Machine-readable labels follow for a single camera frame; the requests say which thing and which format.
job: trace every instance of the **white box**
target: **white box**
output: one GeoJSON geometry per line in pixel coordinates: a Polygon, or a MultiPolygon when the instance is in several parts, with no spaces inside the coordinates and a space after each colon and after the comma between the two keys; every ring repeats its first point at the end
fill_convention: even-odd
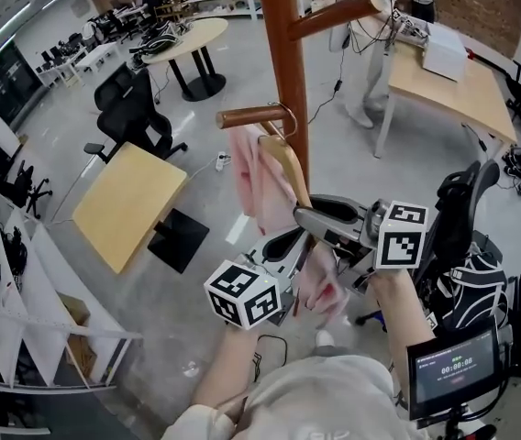
{"type": "Polygon", "coordinates": [[[424,53],[424,68],[459,82],[464,77],[469,57],[458,33],[439,25],[427,25],[429,38],[424,53]]]}
{"type": "Polygon", "coordinates": [[[379,228],[376,269],[417,269],[427,232],[427,207],[392,201],[379,228]]]}
{"type": "Polygon", "coordinates": [[[229,260],[205,281],[204,288],[214,313],[243,329],[281,310],[277,279],[229,260]]]}

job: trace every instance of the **black table base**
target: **black table base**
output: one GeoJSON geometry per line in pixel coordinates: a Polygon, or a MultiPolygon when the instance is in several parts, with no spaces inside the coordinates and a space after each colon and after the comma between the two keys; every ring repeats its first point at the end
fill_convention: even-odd
{"type": "Polygon", "coordinates": [[[199,50],[192,52],[195,66],[197,67],[197,71],[199,72],[200,76],[199,78],[196,78],[189,83],[185,82],[185,79],[183,78],[183,75],[177,66],[177,62],[175,62],[175,60],[169,60],[169,64],[171,65],[172,71],[175,74],[175,78],[183,90],[183,99],[185,101],[203,101],[205,99],[211,98],[215,94],[218,94],[222,91],[224,86],[226,86],[226,77],[216,73],[214,64],[209,57],[207,48],[202,47],[200,50],[202,56],[204,56],[207,71],[205,71],[204,62],[199,55],[199,50]]]}
{"type": "Polygon", "coordinates": [[[209,233],[207,226],[176,209],[172,209],[165,221],[159,222],[154,229],[157,233],[149,243],[149,251],[180,274],[209,233]]]}

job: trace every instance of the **coat rack pole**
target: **coat rack pole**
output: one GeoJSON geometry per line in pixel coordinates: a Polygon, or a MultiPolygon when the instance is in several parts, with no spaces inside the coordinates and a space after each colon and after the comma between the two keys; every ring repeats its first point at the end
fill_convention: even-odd
{"type": "MultiPolygon", "coordinates": [[[[305,99],[304,54],[301,40],[290,40],[288,31],[299,18],[297,0],[260,0],[271,48],[272,67],[277,80],[279,101],[297,119],[297,132],[287,138],[293,148],[309,190],[309,159],[307,135],[307,101],[305,99]]],[[[295,122],[288,115],[283,119],[285,135],[293,134],[295,122]]]]}

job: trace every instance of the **small display screen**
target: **small display screen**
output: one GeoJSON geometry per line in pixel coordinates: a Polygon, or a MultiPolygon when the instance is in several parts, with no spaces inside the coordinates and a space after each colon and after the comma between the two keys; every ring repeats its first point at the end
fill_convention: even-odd
{"type": "Polygon", "coordinates": [[[416,359],[416,397],[428,402],[462,390],[494,374],[491,331],[416,359]]]}

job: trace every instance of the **round table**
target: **round table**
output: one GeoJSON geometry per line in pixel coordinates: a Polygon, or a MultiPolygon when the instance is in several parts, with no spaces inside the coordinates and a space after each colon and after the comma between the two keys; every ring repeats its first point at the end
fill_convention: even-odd
{"type": "Polygon", "coordinates": [[[180,37],[181,42],[160,54],[142,56],[142,60],[144,63],[150,65],[168,61],[175,74],[175,78],[177,78],[177,82],[179,82],[183,90],[183,99],[185,101],[203,101],[207,98],[211,98],[224,88],[226,85],[226,77],[216,73],[212,60],[209,57],[209,52],[205,46],[226,31],[226,28],[227,21],[223,18],[199,19],[194,21],[193,27],[180,37]],[[204,56],[208,72],[205,71],[199,51],[201,51],[204,56]],[[200,76],[186,83],[175,59],[189,52],[191,52],[194,57],[195,66],[200,76]]]}

